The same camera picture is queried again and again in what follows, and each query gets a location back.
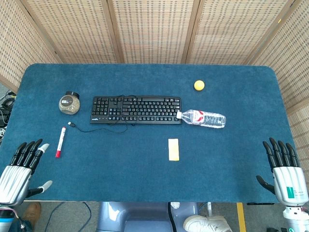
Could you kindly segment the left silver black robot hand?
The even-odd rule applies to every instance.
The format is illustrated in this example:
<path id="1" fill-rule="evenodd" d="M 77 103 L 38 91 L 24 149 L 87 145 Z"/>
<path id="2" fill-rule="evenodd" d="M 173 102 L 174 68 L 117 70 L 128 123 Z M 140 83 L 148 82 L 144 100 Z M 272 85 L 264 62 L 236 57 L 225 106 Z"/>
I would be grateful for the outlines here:
<path id="1" fill-rule="evenodd" d="M 20 205 L 24 199 L 45 192 L 52 185 L 53 181 L 49 180 L 42 186 L 29 188 L 40 159 L 49 147 L 49 144 L 41 143 L 42 139 L 24 142 L 16 149 L 0 177 L 1 205 Z"/>

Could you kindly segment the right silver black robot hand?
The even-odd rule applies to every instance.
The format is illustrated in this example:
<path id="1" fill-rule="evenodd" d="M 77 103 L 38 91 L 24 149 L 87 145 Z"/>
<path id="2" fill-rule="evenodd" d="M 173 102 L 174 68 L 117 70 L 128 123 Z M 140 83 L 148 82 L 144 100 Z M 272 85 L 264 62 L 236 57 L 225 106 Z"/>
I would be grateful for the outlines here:
<path id="1" fill-rule="evenodd" d="M 277 200 L 288 207 L 303 206 L 309 201 L 303 169 L 298 155 L 290 143 L 270 137 L 263 141 L 274 184 L 267 183 L 257 175 L 258 183 L 274 194 Z"/>

